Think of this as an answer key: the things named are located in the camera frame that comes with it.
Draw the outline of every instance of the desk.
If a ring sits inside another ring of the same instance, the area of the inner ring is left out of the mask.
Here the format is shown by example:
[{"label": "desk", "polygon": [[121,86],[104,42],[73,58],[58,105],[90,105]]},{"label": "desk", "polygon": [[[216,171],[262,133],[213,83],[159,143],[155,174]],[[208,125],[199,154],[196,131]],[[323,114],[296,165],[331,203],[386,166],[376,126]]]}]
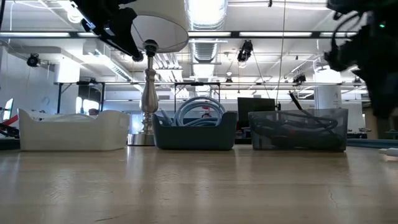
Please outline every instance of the desk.
[{"label": "desk", "polygon": [[398,223],[394,160],[350,147],[0,152],[0,222]]}]

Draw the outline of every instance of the light blue cable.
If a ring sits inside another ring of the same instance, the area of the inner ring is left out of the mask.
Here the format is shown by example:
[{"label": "light blue cable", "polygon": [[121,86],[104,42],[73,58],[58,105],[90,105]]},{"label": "light blue cable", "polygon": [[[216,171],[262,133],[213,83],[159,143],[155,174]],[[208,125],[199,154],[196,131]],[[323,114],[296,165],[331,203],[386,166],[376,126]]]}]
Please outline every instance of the light blue cable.
[{"label": "light blue cable", "polygon": [[[194,102],[195,100],[208,100],[211,102]],[[207,106],[209,108],[212,108],[216,114],[217,118],[199,118],[194,121],[191,121],[187,124],[183,123],[183,119],[185,115],[191,111],[192,109],[198,108],[198,107],[203,107]],[[176,111],[174,115],[174,121],[172,122],[170,117],[167,116],[167,113],[164,110],[160,110],[167,119],[167,121],[172,124],[173,126],[209,126],[209,125],[219,125],[221,123],[221,117],[223,114],[226,112],[224,106],[216,101],[213,98],[207,97],[207,96],[198,96],[191,98],[184,102],[181,107]]]}]

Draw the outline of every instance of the silver lamp base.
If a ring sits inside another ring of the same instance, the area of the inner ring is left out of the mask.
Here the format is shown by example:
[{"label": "silver lamp base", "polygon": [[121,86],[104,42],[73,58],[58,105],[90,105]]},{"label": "silver lamp base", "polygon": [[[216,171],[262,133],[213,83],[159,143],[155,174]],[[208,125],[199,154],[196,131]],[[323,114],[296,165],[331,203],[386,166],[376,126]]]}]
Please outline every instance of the silver lamp base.
[{"label": "silver lamp base", "polygon": [[155,138],[153,134],[138,133],[129,134],[127,138],[129,146],[155,146]]}]

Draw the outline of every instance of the mesh basket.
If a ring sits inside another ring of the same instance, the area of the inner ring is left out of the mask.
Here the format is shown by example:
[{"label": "mesh basket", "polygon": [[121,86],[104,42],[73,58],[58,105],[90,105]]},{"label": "mesh basket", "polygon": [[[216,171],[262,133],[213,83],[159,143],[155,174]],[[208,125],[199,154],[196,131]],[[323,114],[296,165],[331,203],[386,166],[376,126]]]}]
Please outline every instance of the mesh basket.
[{"label": "mesh basket", "polygon": [[249,113],[254,149],[344,151],[347,120],[347,109]]}]

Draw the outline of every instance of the white plastic bin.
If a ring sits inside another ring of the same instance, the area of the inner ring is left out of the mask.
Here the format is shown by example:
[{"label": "white plastic bin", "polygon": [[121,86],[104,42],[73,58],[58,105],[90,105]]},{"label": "white plastic bin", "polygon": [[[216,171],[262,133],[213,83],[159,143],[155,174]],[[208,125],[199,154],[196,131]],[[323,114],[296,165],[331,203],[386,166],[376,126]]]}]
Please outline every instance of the white plastic bin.
[{"label": "white plastic bin", "polygon": [[126,146],[130,117],[119,111],[104,111],[85,122],[35,121],[24,110],[18,113],[23,151],[110,151]]}]

